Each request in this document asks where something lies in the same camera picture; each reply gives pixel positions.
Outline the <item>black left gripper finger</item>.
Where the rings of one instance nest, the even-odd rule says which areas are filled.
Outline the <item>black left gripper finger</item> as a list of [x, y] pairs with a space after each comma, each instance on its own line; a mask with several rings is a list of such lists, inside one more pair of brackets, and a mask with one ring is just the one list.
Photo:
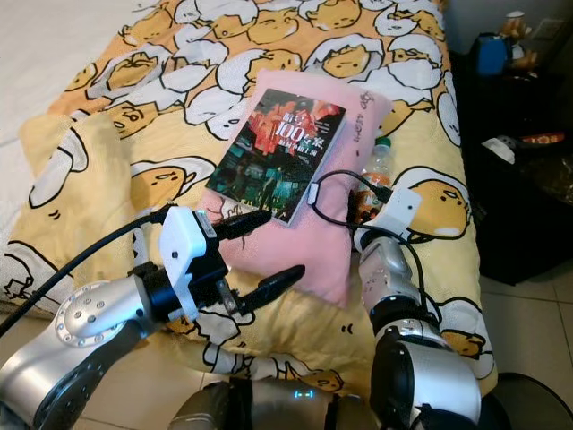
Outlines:
[[279, 271], [259, 282], [257, 289], [242, 297], [242, 311], [255, 311], [281, 297], [304, 275], [304, 266], [299, 263], [290, 269]]
[[214, 225], [214, 232], [221, 240], [235, 240], [238, 237], [246, 237], [258, 227], [267, 224], [273, 214], [270, 212], [247, 212], [234, 214], [234, 216], [221, 219]]

